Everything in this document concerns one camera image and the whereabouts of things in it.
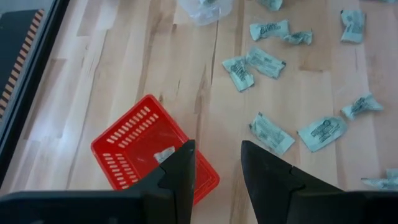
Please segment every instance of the small packet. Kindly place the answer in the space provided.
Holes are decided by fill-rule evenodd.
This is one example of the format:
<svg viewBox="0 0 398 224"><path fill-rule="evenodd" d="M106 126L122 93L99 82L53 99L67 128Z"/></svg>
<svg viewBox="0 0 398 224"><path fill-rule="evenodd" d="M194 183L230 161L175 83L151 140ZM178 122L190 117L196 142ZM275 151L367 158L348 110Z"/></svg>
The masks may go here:
<svg viewBox="0 0 398 224"><path fill-rule="evenodd" d="M270 11L278 11L282 6L283 0L257 0L260 4L267 7Z"/></svg>
<svg viewBox="0 0 398 224"><path fill-rule="evenodd" d="M271 36L283 38L289 34L289 21L285 19L280 22L270 22L267 24L251 24L250 34L255 41Z"/></svg>
<svg viewBox="0 0 398 224"><path fill-rule="evenodd" d="M398 177L391 179L362 178L362 182L378 190L398 190Z"/></svg>
<svg viewBox="0 0 398 224"><path fill-rule="evenodd" d="M364 111L382 111L383 109L384 107L374 99L373 94L369 93L357 99L354 104L344 107L341 111L348 119L354 120L357 114Z"/></svg>
<svg viewBox="0 0 398 224"><path fill-rule="evenodd" d="M246 62L256 68L260 73L274 79L278 79L280 71L286 63L267 54L258 47L252 47L246 55Z"/></svg>
<svg viewBox="0 0 398 224"><path fill-rule="evenodd" d="M175 152L174 146L168 147L167 149L163 150L162 152L155 153L154 154L154 158L156 159L156 161L159 164L161 164L167 158L169 158L174 152Z"/></svg>
<svg viewBox="0 0 398 224"><path fill-rule="evenodd" d="M294 45L301 44L302 42L305 42L307 45L310 45L312 43L312 35L313 35L312 30L297 32L294 34L286 35L283 38L283 40Z"/></svg>
<svg viewBox="0 0 398 224"><path fill-rule="evenodd" d="M244 57L235 57L225 60L223 66L229 72L239 92L254 85L254 75L246 69Z"/></svg>
<svg viewBox="0 0 398 224"><path fill-rule="evenodd" d="M316 152L338 139L347 131L347 124L339 116L322 118L298 132L311 152Z"/></svg>
<svg viewBox="0 0 398 224"><path fill-rule="evenodd" d="M341 41L360 44L363 41L366 15L360 10L342 10L341 20L346 26Z"/></svg>
<svg viewBox="0 0 398 224"><path fill-rule="evenodd" d="M295 142L289 134L274 125L260 112L249 124L249 128L262 143L273 149L279 156L283 155Z"/></svg>
<svg viewBox="0 0 398 224"><path fill-rule="evenodd" d="M387 179L398 177L398 168L386 169Z"/></svg>
<svg viewBox="0 0 398 224"><path fill-rule="evenodd" d="M202 5L210 5L213 4L214 2L217 2L217 0L199 0L199 2Z"/></svg>

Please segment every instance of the clear plastic container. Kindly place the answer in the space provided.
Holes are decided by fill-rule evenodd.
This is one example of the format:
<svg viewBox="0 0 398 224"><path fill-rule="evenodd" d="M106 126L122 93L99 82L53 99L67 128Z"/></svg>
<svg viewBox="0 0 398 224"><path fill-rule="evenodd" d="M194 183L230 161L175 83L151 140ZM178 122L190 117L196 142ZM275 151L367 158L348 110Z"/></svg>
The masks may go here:
<svg viewBox="0 0 398 224"><path fill-rule="evenodd" d="M234 0L178 0L196 25L216 22L232 11Z"/></svg>

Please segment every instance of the red basket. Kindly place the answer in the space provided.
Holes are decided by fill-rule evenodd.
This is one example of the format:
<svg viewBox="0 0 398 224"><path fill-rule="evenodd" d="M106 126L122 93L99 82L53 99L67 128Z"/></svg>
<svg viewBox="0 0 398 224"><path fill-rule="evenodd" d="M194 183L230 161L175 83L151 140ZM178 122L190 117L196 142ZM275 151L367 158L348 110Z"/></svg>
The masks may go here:
<svg viewBox="0 0 398 224"><path fill-rule="evenodd" d="M154 154L171 146L177 150L189 138L152 95L145 96L93 141L91 150L113 189L134 185L154 170ZM220 177L197 151L197 179L193 204L220 182Z"/></svg>

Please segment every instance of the wood grain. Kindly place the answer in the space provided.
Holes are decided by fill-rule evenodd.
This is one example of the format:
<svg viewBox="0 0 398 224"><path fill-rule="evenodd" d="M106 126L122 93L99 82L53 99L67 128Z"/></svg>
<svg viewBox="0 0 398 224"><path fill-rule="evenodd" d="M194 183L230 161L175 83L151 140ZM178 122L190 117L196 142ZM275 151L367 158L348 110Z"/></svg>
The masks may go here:
<svg viewBox="0 0 398 224"><path fill-rule="evenodd" d="M342 44L342 9L362 9L363 44ZM241 141L257 112L292 135L287 162L344 190L398 167L398 5L359 0L285 0L279 12L235 0L219 22L195 27L174 0L71 0L0 190L110 189L90 144L137 100L153 94L221 177L192 223L256 223L240 168ZM314 32L310 46L254 42L249 25L289 19ZM287 62L279 80L255 74L238 93L221 63L253 45ZM296 130L371 91L385 110L311 153Z"/></svg>

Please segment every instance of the wooden table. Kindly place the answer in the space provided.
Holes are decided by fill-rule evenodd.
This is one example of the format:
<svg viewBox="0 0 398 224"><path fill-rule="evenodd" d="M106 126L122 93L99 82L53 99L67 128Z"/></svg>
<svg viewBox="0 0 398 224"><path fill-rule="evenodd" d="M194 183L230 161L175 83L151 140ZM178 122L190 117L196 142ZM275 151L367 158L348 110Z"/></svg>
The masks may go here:
<svg viewBox="0 0 398 224"><path fill-rule="evenodd" d="M342 9L367 13L363 44L342 44ZM51 59L1 189L110 189L90 143L137 100L153 94L199 143L221 177L192 223L256 223L239 167L248 123L262 112L296 143L283 159L345 190L398 167L398 4L285 0L279 12L236 0L219 23L195 27L174 0L71 0ZM290 20L313 29L310 46L254 42L253 22ZM256 45L283 59L279 80L256 72L239 93L221 62ZM385 110L349 122L348 132L311 153L296 130L371 91Z"/></svg>

